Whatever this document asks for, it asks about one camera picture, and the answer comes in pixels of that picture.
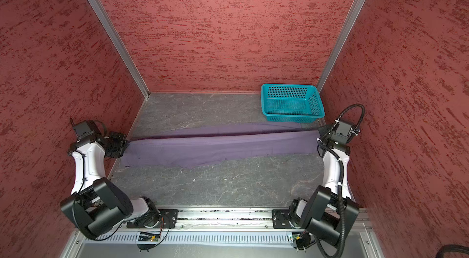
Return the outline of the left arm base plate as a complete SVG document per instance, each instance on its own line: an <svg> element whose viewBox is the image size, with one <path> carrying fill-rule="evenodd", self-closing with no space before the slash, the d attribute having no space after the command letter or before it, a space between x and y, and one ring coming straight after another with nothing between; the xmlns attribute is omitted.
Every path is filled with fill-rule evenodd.
<svg viewBox="0 0 469 258"><path fill-rule="evenodd" d="M178 220L178 209L149 210L146 214L127 222L129 229L173 229Z"/></svg>

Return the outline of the connector board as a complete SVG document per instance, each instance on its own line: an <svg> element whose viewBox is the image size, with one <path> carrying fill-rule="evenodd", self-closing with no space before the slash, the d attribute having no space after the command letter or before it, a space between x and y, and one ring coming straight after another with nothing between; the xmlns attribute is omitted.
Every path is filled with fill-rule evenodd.
<svg viewBox="0 0 469 258"><path fill-rule="evenodd" d="M152 232L140 232L138 236L138 243L158 243L160 241L161 234Z"/></svg>
<svg viewBox="0 0 469 258"><path fill-rule="evenodd" d="M311 235L309 233L295 233L291 236L293 248L298 251L305 251L311 245Z"/></svg>

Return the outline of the teal plastic basket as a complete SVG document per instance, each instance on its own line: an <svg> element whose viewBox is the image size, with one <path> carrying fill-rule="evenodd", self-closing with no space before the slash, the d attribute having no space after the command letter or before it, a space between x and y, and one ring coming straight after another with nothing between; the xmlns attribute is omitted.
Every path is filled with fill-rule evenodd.
<svg viewBox="0 0 469 258"><path fill-rule="evenodd" d="M272 122L313 123L325 117L320 93L313 85L265 83L261 108Z"/></svg>

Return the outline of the right aluminium corner post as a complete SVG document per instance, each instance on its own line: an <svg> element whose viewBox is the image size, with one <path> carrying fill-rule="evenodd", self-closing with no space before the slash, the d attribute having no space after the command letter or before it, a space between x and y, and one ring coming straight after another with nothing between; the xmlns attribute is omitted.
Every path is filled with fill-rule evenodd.
<svg viewBox="0 0 469 258"><path fill-rule="evenodd" d="M355 22L357 21L360 12L362 11L362 8L365 4L366 0L353 0L352 5L348 11L348 14L346 15L346 18L344 20L344 23L341 27L340 33L336 39L336 42L332 48L332 51L326 61L325 67L322 70L322 73L320 75L320 78L318 79L318 83L316 85L316 88L318 91L321 93L323 88L326 85L327 79L329 78L335 63L349 37L349 34L351 33Z"/></svg>

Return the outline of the right connector board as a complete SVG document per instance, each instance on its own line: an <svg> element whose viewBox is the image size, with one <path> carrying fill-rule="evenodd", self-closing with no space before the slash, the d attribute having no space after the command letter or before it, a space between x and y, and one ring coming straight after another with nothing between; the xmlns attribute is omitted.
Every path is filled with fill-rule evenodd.
<svg viewBox="0 0 469 258"><path fill-rule="evenodd" d="M309 233L295 233L291 236L293 248L298 251L305 251L311 245L311 235Z"/></svg>

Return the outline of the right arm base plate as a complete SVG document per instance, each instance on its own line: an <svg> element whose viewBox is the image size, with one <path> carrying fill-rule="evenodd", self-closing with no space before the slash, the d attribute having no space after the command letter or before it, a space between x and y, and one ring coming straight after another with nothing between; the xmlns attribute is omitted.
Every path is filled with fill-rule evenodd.
<svg viewBox="0 0 469 258"><path fill-rule="evenodd" d="M288 209L272 210L272 226L274 229L294 229L295 226L291 222Z"/></svg>

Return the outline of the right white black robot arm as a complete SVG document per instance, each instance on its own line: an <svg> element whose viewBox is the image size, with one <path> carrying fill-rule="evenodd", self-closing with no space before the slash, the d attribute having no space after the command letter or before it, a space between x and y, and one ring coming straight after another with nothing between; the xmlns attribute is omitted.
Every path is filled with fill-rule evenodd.
<svg viewBox="0 0 469 258"><path fill-rule="evenodd" d="M343 250L345 239L359 214L359 206L352 200L347 180L348 142L353 135L353 125L336 120L318 139L318 148L324 152L323 184L308 201L295 199L288 213L290 225L309 234L310 242L325 242L338 252Z"/></svg>

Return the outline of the aluminium corner post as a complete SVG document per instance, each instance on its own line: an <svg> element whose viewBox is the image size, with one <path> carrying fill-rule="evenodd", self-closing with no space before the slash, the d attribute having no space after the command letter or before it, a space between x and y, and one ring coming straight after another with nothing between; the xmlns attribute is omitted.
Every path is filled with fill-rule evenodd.
<svg viewBox="0 0 469 258"><path fill-rule="evenodd" d="M122 41L116 28L114 27L101 0L87 0L87 1L90 4L94 13L96 14L97 18L101 22L101 25L103 26L112 44L114 45L116 51L118 52L120 58L123 60L125 66L130 72L130 75L133 78L134 82L140 89L140 92L142 93L144 99L145 100L149 99L151 92L149 88L147 87L146 83L144 82L143 77L141 76L133 59L131 58L131 55L129 54L127 48L125 47L124 42Z"/></svg>
<svg viewBox="0 0 469 258"><path fill-rule="evenodd" d="M320 78L318 79L318 83L316 85L316 88L318 91L321 93L323 88L326 85L327 79L329 78L335 63L349 37L349 34L351 33L355 22L357 21L360 12L362 11L362 8L365 4L366 0L353 0L352 5L348 11L348 14L346 15L346 18L344 20L344 23L341 27L340 33L336 39L336 42L332 48L332 51L326 61L325 67L322 70L322 73L320 75Z"/></svg>

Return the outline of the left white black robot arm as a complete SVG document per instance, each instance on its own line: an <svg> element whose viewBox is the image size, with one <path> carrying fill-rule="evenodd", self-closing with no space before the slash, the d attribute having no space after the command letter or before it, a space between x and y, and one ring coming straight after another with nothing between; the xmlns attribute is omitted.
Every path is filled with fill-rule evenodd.
<svg viewBox="0 0 469 258"><path fill-rule="evenodd" d="M147 197L131 199L107 177L104 160L122 157L128 147L123 134L91 133L70 145L75 161L75 183L71 195L60 203L62 213L88 239L109 239L120 226L162 229L164 219Z"/></svg>

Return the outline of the left aluminium corner post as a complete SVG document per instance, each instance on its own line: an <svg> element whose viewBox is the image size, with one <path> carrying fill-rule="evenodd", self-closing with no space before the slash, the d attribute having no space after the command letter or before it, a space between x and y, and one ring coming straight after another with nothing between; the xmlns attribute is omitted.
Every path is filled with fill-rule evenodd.
<svg viewBox="0 0 469 258"><path fill-rule="evenodd" d="M142 93L144 99L145 100L149 99L151 92L149 88L147 87L146 83L144 82L143 77L141 76L133 59L131 58L131 55L129 54L127 48L125 47L124 42L122 41L116 28L114 27L101 0L87 0L87 1L90 4L94 13L96 14L97 18L101 22L101 25L103 26L112 44L114 45L116 51L118 52L120 58L123 60L125 66L130 72L130 75L133 78L134 82L140 89L140 92Z"/></svg>

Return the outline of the left connector board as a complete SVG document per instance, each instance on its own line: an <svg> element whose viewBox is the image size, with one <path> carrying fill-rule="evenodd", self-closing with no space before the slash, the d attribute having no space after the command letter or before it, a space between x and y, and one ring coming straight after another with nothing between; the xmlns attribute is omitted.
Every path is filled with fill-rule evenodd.
<svg viewBox="0 0 469 258"><path fill-rule="evenodd" d="M140 232L138 236L138 243L158 243L160 241L161 234L152 232Z"/></svg>

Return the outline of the purple trousers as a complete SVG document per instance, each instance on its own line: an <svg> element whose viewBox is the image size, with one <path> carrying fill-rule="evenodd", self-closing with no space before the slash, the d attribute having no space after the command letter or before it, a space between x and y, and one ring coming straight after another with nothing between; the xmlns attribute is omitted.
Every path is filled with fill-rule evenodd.
<svg viewBox="0 0 469 258"><path fill-rule="evenodd" d="M243 123L162 132L129 143L124 166L194 168L226 160L311 154L320 133L299 123Z"/></svg>

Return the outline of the aluminium front rail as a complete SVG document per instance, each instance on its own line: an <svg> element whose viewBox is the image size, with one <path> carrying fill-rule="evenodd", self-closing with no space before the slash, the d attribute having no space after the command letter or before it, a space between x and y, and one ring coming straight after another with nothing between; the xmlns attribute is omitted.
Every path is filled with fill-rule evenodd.
<svg viewBox="0 0 469 258"><path fill-rule="evenodd" d="M173 231L291 231L302 232L304 227L293 221L294 229L274 229L272 210L281 207L176 207L166 206L159 209L178 209L178 220Z"/></svg>

